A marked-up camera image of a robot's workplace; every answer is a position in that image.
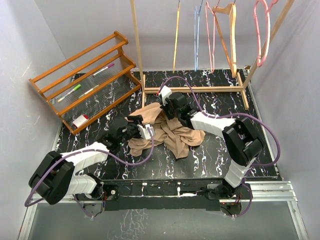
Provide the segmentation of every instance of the marker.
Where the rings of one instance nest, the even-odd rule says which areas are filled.
[[[111,67],[113,67],[114,65],[115,65],[114,63],[111,63],[109,66],[106,66],[106,67],[100,69],[99,71],[95,72],[94,74],[92,74],[92,76],[94,77],[94,76],[97,75],[98,73],[101,73],[102,71],[104,71],[104,70],[106,70],[106,69],[108,69],[108,68],[111,68]]]
[[[93,88],[91,88],[90,90],[86,91],[84,94],[82,94],[80,97],[78,97],[78,99],[82,98],[84,95],[87,95],[88,93],[90,93],[93,89],[99,87],[99,85],[95,85]]]
[[[78,84],[77,86],[75,86],[70,92],[68,92],[66,95],[64,95],[63,97],[61,97],[59,100],[58,100],[58,103],[60,103],[63,99],[66,98],[66,96],[72,94],[73,92],[75,92],[76,90],[78,90],[79,88],[81,87],[81,84]]]

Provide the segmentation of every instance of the crumpled fabric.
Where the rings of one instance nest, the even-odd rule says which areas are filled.
[[[199,146],[206,135],[202,130],[193,130],[182,126],[177,118],[169,120],[158,102],[138,109],[130,115],[142,115],[143,123],[150,124],[154,128],[154,145],[164,143],[173,152],[176,159],[187,157],[189,146]],[[142,154],[143,149],[151,148],[152,143],[151,140],[132,138],[128,145],[130,154],[137,157]]]

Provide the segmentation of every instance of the wire hanger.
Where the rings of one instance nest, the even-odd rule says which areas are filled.
[[[220,0],[218,1],[217,5],[215,6],[215,10],[217,10]],[[213,15],[213,41],[212,41],[212,52],[210,47],[210,34],[209,34],[209,24],[208,24],[208,13],[207,9],[210,9]],[[215,70],[215,38],[216,38],[216,11],[213,11],[209,5],[209,2],[205,3],[205,19],[206,19],[206,32],[208,34],[208,47],[209,47],[209,56],[210,56],[210,70],[211,73]]]
[[[177,45],[178,45],[179,18],[180,18],[180,0],[178,1],[178,10],[177,10],[177,13],[176,13],[176,30],[175,30],[175,44],[174,44],[174,55],[173,55],[173,72],[175,72],[175,69],[176,69],[176,56],[177,56]]]
[[[212,11],[215,13],[227,14],[229,16],[229,28],[230,28],[230,50],[231,50],[231,60],[229,63],[232,77],[235,78],[237,75],[237,56],[236,56],[236,17],[237,17],[237,9],[236,9],[236,1],[233,3],[229,3],[225,8],[216,7],[212,8]]]
[[[270,7],[268,7],[268,4],[266,0],[257,0],[255,2],[254,8],[253,8],[253,18],[255,22],[255,28],[256,28],[256,36],[257,36],[257,41],[258,41],[258,57],[256,61],[257,67],[261,67],[268,56],[268,51],[269,51],[269,44],[270,44],[270,11],[272,7],[278,2],[279,0],[272,0]],[[266,40],[265,40],[265,48],[264,48],[264,55],[263,57],[261,56],[261,38],[260,38],[260,29],[259,29],[259,23],[258,23],[258,16],[257,16],[257,5],[258,3],[261,3],[264,6],[264,13],[265,13],[265,18],[266,18]]]
[[[200,24],[200,12],[204,0],[201,1],[199,11],[197,11],[197,6],[194,10],[194,71],[198,70],[198,54],[199,54],[199,24]],[[198,16],[198,28],[196,32],[196,16]]]

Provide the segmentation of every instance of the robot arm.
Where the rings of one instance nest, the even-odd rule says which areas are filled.
[[[56,151],[49,152],[30,178],[29,186],[35,188],[46,172],[62,157],[81,152],[62,160],[38,185],[36,192],[50,205],[58,203],[65,195],[87,194],[89,198],[99,198],[102,195],[99,179],[92,174],[75,174],[93,164],[104,162],[109,151],[115,154],[121,144],[131,138],[150,139],[148,128],[154,136],[154,128],[149,124],[144,126],[142,121],[141,115],[129,116],[128,121],[119,118],[114,121],[108,134],[87,147],[61,154]]]
[[[242,119],[214,118],[192,109],[181,92],[174,92],[164,86],[159,93],[162,98],[161,108],[168,119],[178,118],[185,127],[224,138],[232,158],[229,170],[224,177],[226,195],[231,196],[241,185],[242,179],[251,168],[252,163],[264,148],[264,142],[251,121]]]

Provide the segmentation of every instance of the pink hanger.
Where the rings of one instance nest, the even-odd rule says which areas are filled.
[[[270,28],[271,28],[270,27],[270,11],[278,1],[279,0],[272,0],[270,7],[268,7],[266,0],[257,0],[253,8],[253,18],[255,21],[256,36],[258,40],[258,57],[256,62],[256,65],[258,67],[261,67],[265,63],[268,56],[269,44],[270,44]],[[258,3],[261,3],[264,6],[264,13],[266,18],[266,41],[265,41],[265,51],[264,51],[263,57],[261,56],[261,38],[260,38],[260,29],[259,29],[258,16],[257,16]]]
[[[215,10],[217,10],[217,7],[220,3],[220,0],[218,1],[217,5],[215,6]],[[210,35],[209,35],[209,24],[208,24],[208,14],[207,9],[210,9],[211,13],[213,14],[213,46],[212,46],[212,53],[210,48]],[[209,6],[209,2],[205,3],[205,19],[206,19],[206,32],[208,33],[208,46],[209,46],[209,56],[210,56],[210,69],[211,73],[215,70],[215,38],[216,38],[216,12],[213,12],[211,7]]]

